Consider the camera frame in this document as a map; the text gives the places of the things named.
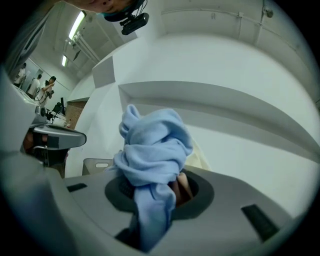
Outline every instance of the black strip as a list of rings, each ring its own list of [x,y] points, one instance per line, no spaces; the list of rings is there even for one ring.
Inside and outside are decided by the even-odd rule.
[[[82,189],[84,189],[86,187],[87,187],[86,184],[78,183],[78,184],[75,184],[75,185],[67,186],[66,189],[71,193],[71,192],[74,192],[74,191],[77,191],[77,190],[82,190]]]
[[[279,229],[255,204],[241,208],[263,242],[276,234]]]

